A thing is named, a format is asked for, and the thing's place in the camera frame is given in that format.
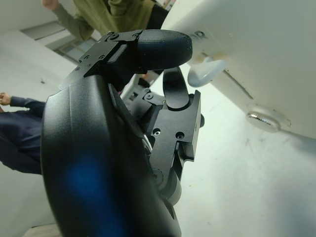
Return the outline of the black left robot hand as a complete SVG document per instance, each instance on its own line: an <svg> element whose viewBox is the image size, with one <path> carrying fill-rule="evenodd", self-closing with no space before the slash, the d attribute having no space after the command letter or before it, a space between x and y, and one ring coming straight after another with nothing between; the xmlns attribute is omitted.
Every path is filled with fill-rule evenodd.
<svg viewBox="0 0 316 237"><path fill-rule="evenodd" d="M204 125L180 66L192 40L109 32L46 102L41 170L64 237L179 237L174 205Z"/></svg>

